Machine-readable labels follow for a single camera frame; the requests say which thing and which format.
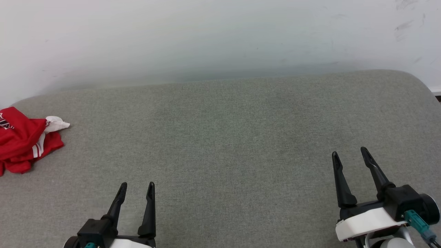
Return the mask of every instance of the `white wall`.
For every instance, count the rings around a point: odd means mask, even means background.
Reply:
[[[63,88],[397,69],[441,91],[441,0],[0,0],[0,106]]]

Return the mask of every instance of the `gray fabric surface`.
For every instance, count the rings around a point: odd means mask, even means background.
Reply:
[[[441,202],[441,106],[399,71],[69,91],[14,106],[71,127],[31,172],[0,177],[1,247],[62,247],[124,181],[120,234],[136,234],[154,181],[158,247],[355,247],[335,235],[331,152],[364,202],[376,191],[361,146],[391,181]]]

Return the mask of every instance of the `white stripe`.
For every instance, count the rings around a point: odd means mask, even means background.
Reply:
[[[41,154],[43,153],[43,151],[41,150],[41,146],[39,143],[35,144],[38,147],[38,156],[41,157]]]
[[[37,153],[37,145],[32,147],[32,152],[34,153],[34,158],[38,157],[38,153]]]

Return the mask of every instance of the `teal cable connector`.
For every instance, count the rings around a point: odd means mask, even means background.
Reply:
[[[84,248],[97,248],[97,245],[94,243],[87,243]]]
[[[430,244],[437,238],[437,235],[429,229],[429,225],[415,211],[406,211],[404,219],[418,231],[426,243]]]

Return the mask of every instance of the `printed logo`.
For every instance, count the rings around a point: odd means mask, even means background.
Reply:
[[[14,129],[14,127],[11,124],[9,124],[9,122],[5,120],[2,115],[3,113],[0,113],[0,127],[4,129],[8,129],[8,128]]]

